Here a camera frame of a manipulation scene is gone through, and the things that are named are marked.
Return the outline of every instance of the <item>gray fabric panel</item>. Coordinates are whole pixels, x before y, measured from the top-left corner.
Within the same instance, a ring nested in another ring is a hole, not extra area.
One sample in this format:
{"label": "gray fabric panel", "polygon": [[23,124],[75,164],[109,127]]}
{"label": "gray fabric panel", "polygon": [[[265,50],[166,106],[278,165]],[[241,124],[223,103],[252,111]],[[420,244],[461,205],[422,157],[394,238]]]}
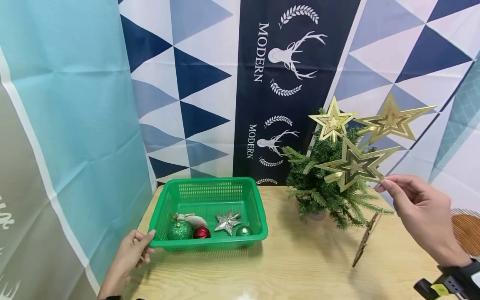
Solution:
{"label": "gray fabric panel", "polygon": [[0,195],[0,299],[68,299],[72,292],[75,300],[95,299],[50,205],[31,145],[1,84]]}

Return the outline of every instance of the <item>green plastic basket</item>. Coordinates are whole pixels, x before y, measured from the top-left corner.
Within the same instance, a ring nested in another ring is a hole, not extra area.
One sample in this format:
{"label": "green plastic basket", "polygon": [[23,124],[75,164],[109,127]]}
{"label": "green plastic basket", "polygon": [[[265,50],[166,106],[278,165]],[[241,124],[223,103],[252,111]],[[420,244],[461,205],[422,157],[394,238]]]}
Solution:
{"label": "green plastic basket", "polygon": [[[239,221],[230,236],[226,231],[215,232],[216,215],[229,211],[240,213]],[[172,226],[175,213],[194,213],[205,219],[212,235],[209,239],[168,240],[167,232]],[[249,226],[253,235],[235,236],[236,228]],[[250,247],[264,240],[268,235],[266,216],[260,193],[252,178],[204,178],[178,179],[167,182],[161,192],[150,228],[156,230],[151,247],[164,248],[166,251],[212,251]]]}

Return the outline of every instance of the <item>red ornament ball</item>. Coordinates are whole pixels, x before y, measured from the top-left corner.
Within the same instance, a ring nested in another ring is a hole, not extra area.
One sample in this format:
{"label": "red ornament ball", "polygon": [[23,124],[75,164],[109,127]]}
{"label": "red ornament ball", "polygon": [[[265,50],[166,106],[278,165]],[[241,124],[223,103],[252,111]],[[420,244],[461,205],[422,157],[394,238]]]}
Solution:
{"label": "red ornament ball", "polygon": [[210,237],[210,231],[205,227],[199,227],[193,231],[194,239],[209,239]]}

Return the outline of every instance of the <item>human hand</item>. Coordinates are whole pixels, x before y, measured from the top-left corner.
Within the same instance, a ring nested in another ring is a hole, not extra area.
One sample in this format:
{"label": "human hand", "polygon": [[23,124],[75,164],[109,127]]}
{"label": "human hand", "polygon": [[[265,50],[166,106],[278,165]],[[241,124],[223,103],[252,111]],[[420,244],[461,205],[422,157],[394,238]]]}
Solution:
{"label": "human hand", "polygon": [[467,266],[470,257],[453,234],[451,199],[423,181],[409,175],[385,177],[376,188],[387,191],[403,225],[440,266]]}
{"label": "human hand", "polygon": [[153,253],[154,249],[150,248],[148,244],[152,241],[154,235],[155,230],[146,235],[137,230],[132,230],[121,241],[98,293],[98,299],[122,294],[123,289],[130,281],[132,270],[140,267],[143,262],[147,264],[150,262],[149,253]]}

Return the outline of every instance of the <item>light wood tabletop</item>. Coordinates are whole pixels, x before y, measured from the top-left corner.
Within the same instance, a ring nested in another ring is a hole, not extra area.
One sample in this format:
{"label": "light wood tabletop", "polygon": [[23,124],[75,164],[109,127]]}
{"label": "light wood tabletop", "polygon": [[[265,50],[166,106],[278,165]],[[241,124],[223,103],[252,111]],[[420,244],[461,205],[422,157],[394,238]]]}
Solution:
{"label": "light wood tabletop", "polygon": [[[148,230],[161,189],[139,225],[142,232]],[[380,219],[362,258],[352,268],[364,229],[342,231],[328,217],[319,226],[305,225],[295,199],[288,199],[288,188],[259,189],[269,228],[263,242],[223,252],[175,254],[157,249],[152,262],[132,275],[125,299],[421,300],[412,286],[423,277],[433,281],[439,276],[433,259],[397,216]],[[377,204],[387,208],[379,198]]]}

